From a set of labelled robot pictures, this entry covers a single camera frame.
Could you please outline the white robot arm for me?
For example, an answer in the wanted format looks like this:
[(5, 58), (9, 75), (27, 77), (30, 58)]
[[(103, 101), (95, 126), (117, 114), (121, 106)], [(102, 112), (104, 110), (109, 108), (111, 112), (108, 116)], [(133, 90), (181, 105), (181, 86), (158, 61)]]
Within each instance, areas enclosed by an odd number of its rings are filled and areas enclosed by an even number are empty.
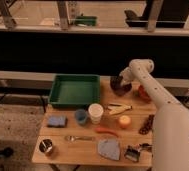
[(152, 171), (189, 171), (189, 109), (150, 75), (153, 69), (151, 59), (133, 59), (120, 72), (121, 85), (137, 79), (156, 106)]

